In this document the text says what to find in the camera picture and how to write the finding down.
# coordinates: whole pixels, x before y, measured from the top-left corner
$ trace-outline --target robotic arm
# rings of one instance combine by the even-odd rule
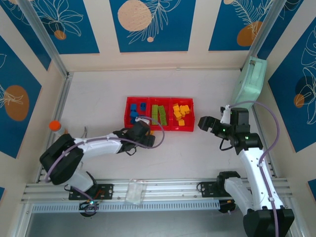
[[[126,139],[152,147],[155,136],[150,135],[149,131],[149,121],[138,118],[132,128],[123,128],[103,137],[80,139],[72,138],[70,134],[64,134],[47,149],[39,160],[47,172],[55,165],[49,175],[54,185],[69,185],[72,189],[76,188],[90,197],[95,197],[100,191],[100,187],[91,174],[78,168],[79,164],[82,161],[105,154],[126,152],[130,156],[133,155],[137,145],[126,141]],[[68,148],[75,146],[75,144],[78,146],[71,149],[63,159],[54,164]]]
[[[226,106],[221,107],[221,113],[221,120],[202,117],[198,126],[222,138],[222,151],[235,149],[245,166],[251,192],[244,186],[240,176],[231,171],[220,173],[217,177],[217,189],[229,193],[241,209],[247,236],[272,237],[278,228],[279,236],[284,237],[294,221],[294,214],[292,209],[284,208],[272,184],[266,163],[264,159],[260,159],[263,145],[257,133],[250,133],[248,110]],[[231,147],[222,149],[224,140],[230,141]]]

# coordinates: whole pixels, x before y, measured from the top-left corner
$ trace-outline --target white leaf drawing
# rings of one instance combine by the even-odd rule
[[[301,0],[286,1],[286,3],[284,4],[284,7],[282,8],[282,10],[279,14],[279,17],[281,17],[282,20],[284,20],[285,12],[295,11],[300,2],[301,2]]]
[[[255,7],[252,0],[234,0],[231,5],[235,7],[235,12],[246,26],[252,31],[252,39],[257,35],[258,21],[268,13],[274,0],[261,0],[258,7]]]
[[[3,67],[5,63],[6,55],[5,54],[0,54],[0,68]],[[21,99],[23,98],[22,96],[14,96],[11,95],[10,93],[6,92],[5,89],[1,86],[0,84],[0,108],[2,108],[6,103],[9,105],[10,102],[18,103],[20,105],[23,105],[23,102]]]
[[[11,3],[9,0],[1,0],[5,6],[11,11],[12,15],[23,23],[29,25],[21,12],[18,5]],[[68,10],[68,0],[33,0],[30,1],[42,23],[46,26],[49,34],[56,31],[65,33],[69,32],[77,36],[81,36],[81,30],[76,25],[83,20],[83,15],[75,11]]]
[[[148,38],[154,39],[160,31],[163,30],[164,25],[168,25],[169,20],[167,13],[174,10],[181,2],[181,0],[176,0],[177,2],[171,6],[171,2],[175,0],[145,0],[144,3],[149,9],[151,14],[150,24],[140,30],[140,31],[130,31],[130,34],[127,36],[131,38],[129,44],[134,43],[137,40],[144,41]],[[140,9],[134,13],[134,16],[140,16],[144,14],[144,10]]]
[[[309,34],[301,57],[304,66],[305,84],[296,96],[294,104],[298,108],[307,105],[307,124],[316,122],[316,26]]]
[[[0,54],[0,68],[2,68],[2,66],[4,65],[5,58],[6,58],[5,54]]]

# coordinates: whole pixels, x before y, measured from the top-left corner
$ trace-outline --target white floor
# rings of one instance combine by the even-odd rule
[[[77,72],[61,121],[74,137],[81,137],[84,126],[88,138],[102,136],[124,127],[127,96],[193,97],[194,132],[166,132],[164,143],[154,150],[138,148],[132,157],[125,153],[96,157],[83,169],[97,179],[206,178],[227,170],[246,177],[235,151],[220,151],[221,139],[197,125],[202,116],[220,118],[220,106],[229,103],[239,74],[239,70]],[[251,111],[250,124],[256,132]],[[155,132],[156,142],[161,134]]]

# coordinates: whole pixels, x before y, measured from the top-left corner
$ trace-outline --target wall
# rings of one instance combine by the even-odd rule
[[[188,52],[120,53],[110,2],[85,0],[84,3],[100,54],[61,55],[71,71],[177,67],[240,68],[248,52],[208,51],[221,0],[197,0]]]
[[[272,2],[30,1],[69,71],[240,68]],[[37,50],[19,8],[0,5]]]
[[[16,211],[15,207],[21,200],[25,184],[35,180],[40,165],[39,157],[48,137],[47,125],[53,117],[64,79],[53,64],[50,65],[48,71],[46,70],[1,7],[0,21],[0,36],[41,85],[41,91],[17,157],[13,158],[0,152],[0,187],[5,188],[0,204],[0,236],[4,237],[7,236]],[[2,112],[5,111],[4,106],[0,109]],[[1,124],[1,136],[4,135],[3,126],[11,126],[11,124],[16,125],[13,120],[11,123]]]
[[[303,149],[294,149],[288,132],[293,129],[297,132],[301,132],[301,130],[303,130],[303,126],[306,125],[306,120],[304,121],[304,124],[296,123],[294,128],[290,127],[289,125],[286,127],[284,123],[284,120],[295,120],[302,115],[305,115],[307,117],[307,105],[304,105],[304,107],[301,107],[300,109],[294,107],[293,102],[295,89],[290,88],[292,81],[291,75],[295,74],[296,70],[288,62],[295,60],[296,57],[293,57],[291,54],[292,59],[287,59],[285,63],[285,66],[287,64],[287,71],[284,71],[284,74],[280,74],[278,73],[278,71],[279,66],[281,67],[281,64],[286,58],[287,54],[289,52],[295,53],[295,50],[291,49],[315,19],[315,9],[316,1],[304,0],[304,2],[301,4],[300,8],[294,15],[292,21],[289,23],[286,30],[278,40],[274,49],[267,58],[268,67],[266,72],[265,84],[262,93],[258,99],[258,101],[268,105],[275,112],[280,122],[280,140],[277,143],[276,147],[272,150],[274,165],[280,177],[287,177],[293,195],[295,196],[297,203],[302,211],[303,217],[307,223],[307,227],[310,233],[316,232],[316,205],[311,191],[309,190],[309,187],[307,185],[307,182],[316,178],[316,144],[313,143],[312,145],[309,145]],[[300,53],[300,55],[297,55],[300,60],[302,52],[299,51],[297,53]],[[282,103],[281,101],[279,101],[278,104],[276,103],[275,97],[270,88],[272,82],[269,82],[270,85],[268,83],[268,80],[270,78],[271,80],[278,81],[280,83],[280,85],[278,86],[278,88],[280,89],[280,93],[282,93],[283,91],[285,95],[287,95],[288,93],[293,94],[293,98],[289,102],[292,105],[289,108],[292,108],[293,112],[290,113],[288,116],[285,116],[285,114],[281,115],[280,111],[285,110],[284,103]],[[265,136],[269,143],[268,145],[271,145],[276,137],[275,122],[272,119],[271,115],[264,109],[259,107],[256,108],[258,110],[260,124],[262,125],[262,129],[265,131]],[[313,124],[309,126],[312,131],[315,129],[315,125]],[[300,140],[305,140],[303,134],[299,138]]]

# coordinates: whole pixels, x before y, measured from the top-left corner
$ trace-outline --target red tray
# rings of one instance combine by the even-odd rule
[[[146,103],[146,111],[140,110],[140,104]],[[192,98],[166,98],[166,97],[128,97],[126,101],[126,108],[125,108],[125,115],[124,115],[124,125],[127,128],[131,128],[133,124],[131,124],[130,120],[130,105],[136,104],[137,105],[137,112],[138,114],[145,115],[151,117],[152,115],[152,105],[163,105],[164,110],[166,112],[166,119],[167,119],[167,126],[163,126],[165,131],[184,131],[184,132],[193,132],[194,130],[194,105]],[[184,118],[185,126],[179,126],[178,121],[176,120],[173,114],[173,105],[179,104],[180,105],[188,105],[190,108],[190,113],[186,115]],[[150,129],[153,131],[161,130],[158,125],[150,125]]]

